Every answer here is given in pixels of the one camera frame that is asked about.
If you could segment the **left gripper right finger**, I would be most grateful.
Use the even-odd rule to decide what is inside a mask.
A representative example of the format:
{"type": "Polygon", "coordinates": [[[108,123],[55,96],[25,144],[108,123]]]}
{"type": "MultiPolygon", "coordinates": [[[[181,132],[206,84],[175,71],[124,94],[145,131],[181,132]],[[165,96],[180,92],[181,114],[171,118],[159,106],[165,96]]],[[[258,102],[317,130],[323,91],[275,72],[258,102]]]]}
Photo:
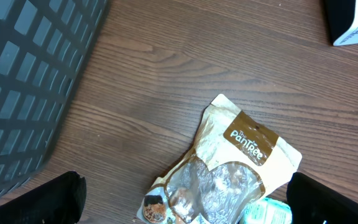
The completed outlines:
{"type": "Polygon", "coordinates": [[[300,172],[287,185],[293,224],[358,223],[358,203],[300,172]]]}

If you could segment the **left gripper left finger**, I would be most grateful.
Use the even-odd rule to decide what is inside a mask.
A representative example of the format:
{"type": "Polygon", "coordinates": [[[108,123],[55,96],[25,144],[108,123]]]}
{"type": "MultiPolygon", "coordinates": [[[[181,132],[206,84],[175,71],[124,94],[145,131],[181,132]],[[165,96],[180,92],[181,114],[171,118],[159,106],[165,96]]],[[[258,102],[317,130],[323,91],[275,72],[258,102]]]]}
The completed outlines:
{"type": "Polygon", "coordinates": [[[0,206],[0,224],[75,224],[86,202],[86,179],[75,171],[0,206]]]}

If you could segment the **mint green wipes pack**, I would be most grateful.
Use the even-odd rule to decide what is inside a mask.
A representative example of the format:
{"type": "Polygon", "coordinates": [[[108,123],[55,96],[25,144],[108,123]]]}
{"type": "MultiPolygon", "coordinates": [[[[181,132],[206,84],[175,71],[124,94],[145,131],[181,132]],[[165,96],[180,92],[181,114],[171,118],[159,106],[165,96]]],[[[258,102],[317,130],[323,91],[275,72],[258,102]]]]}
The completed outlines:
{"type": "Polygon", "coordinates": [[[292,224],[292,213],[289,205],[266,197],[246,206],[238,224],[292,224]]]}

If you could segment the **brown white snack bag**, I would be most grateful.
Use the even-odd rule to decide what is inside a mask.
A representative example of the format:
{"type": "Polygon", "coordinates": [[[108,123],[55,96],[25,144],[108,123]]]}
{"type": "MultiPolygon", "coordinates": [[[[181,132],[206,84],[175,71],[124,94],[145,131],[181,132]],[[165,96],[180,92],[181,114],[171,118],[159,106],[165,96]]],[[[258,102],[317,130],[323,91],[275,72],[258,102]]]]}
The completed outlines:
{"type": "Polygon", "coordinates": [[[191,149],[144,196],[145,223],[236,223],[291,180],[302,155],[224,95],[205,108],[191,149]]]}

